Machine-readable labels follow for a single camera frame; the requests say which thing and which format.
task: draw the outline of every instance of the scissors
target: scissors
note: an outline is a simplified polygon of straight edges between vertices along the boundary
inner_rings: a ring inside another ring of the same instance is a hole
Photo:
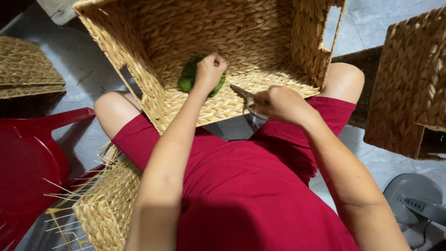
[[[256,113],[255,111],[253,111],[251,109],[251,105],[253,105],[254,103],[256,103],[256,101],[254,100],[254,94],[245,91],[244,89],[231,84],[230,85],[232,87],[232,89],[234,89],[237,93],[239,93],[240,95],[242,95],[245,99],[246,99],[246,106],[248,107],[248,111],[254,116],[257,117],[259,119],[263,119],[263,120],[270,120],[269,116],[263,115],[263,114],[259,114]]]

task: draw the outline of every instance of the hand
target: hand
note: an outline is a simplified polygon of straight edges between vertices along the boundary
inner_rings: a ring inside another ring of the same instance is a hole
[[[304,129],[322,120],[319,112],[298,92],[285,86],[272,85],[269,90],[256,93],[254,99],[259,104],[266,104],[258,107],[256,112],[273,120],[296,124]]]
[[[203,58],[197,65],[194,89],[206,94],[206,96],[216,87],[221,75],[226,70],[224,58],[216,52]]]

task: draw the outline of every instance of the scissor handle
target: scissor handle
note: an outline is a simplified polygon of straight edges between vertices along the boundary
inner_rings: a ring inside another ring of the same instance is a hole
[[[254,101],[254,98],[253,97],[246,97],[246,106],[248,107],[248,111],[254,116],[254,117],[256,117],[256,118],[259,118],[259,119],[263,119],[263,120],[271,120],[271,118],[269,117],[269,116],[266,116],[266,115],[263,115],[263,114],[259,114],[259,113],[256,113],[256,112],[254,112],[254,111],[252,111],[251,110],[251,108],[250,108],[250,104],[253,104],[255,101]]]

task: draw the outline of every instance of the woven basket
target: woven basket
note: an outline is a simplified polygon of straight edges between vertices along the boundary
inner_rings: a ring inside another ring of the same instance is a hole
[[[38,44],[0,36],[0,99],[65,92],[64,85]]]
[[[112,166],[72,207],[96,251],[124,250],[141,180],[140,170],[127,158]]]
[[[247,113],[229,84],[317,95],[334,49],[322,43],[331,6],[342,6],[337,35],[344,0],[80,0],[73,8],[129,87],[127,65],[142,99],[130,91],[162,133],[187,98],[177,86],[184,65],[213,51],[228,61],[227,80],[197,126]]]
[[[445,7],[389,26],[366,143],[414,159],[446,153],[445,34]]]

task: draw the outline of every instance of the tiled floor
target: tiled floor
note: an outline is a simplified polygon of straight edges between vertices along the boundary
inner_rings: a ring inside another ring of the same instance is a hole
[[[334,54],[343,55],[382,45],[390,24],[444,4],[446,0],[350,0]],[[325,34],[326,47],[332,44],[339,12],[338,8],[332,8],[330,13]],[[37,4],[22,14],[3,35],[38,42],[67,82],[68,92],[51,114],[93,107],[94,101],[104,92],[125,90],[121,79],[89,34],[71,26],[55,25]],[[79,79],[90,71],[92,74],[78,84]],[[125,76],[133,83],[129,74]],[[242,117],[209,125],[207,129],[224,139],[243,139],[252,134]],[[384,190],[398,174],[416,172],[433,179],[446,191],[446,163],[414,161],[378,149],[364,143],[363,134],[361,129],[346,126],[339,138],[365,164],[380,189]],[[69,158],[72,177],[95,167],[95,160],[99,161],[95,151],[108,141],[96,119],[91,124],[74,124],[57,129],[53,137],[63,146]],[[335,209],[320,174],[311,180],[310,188]],[[54,227],[53,223],[44,222],[46,219],[47,216],[43,216],[36,221],[17,250],[46,250],[62,243],[57,234],[44,234],[45,229]],[[417,238],[420,236],[408,237],[409,241],[414,242],[418,242]],[[431,245],[431,241],[437,242],[442,238],[444,233],[432,224],[428,228],[428,243],[423,250]]]

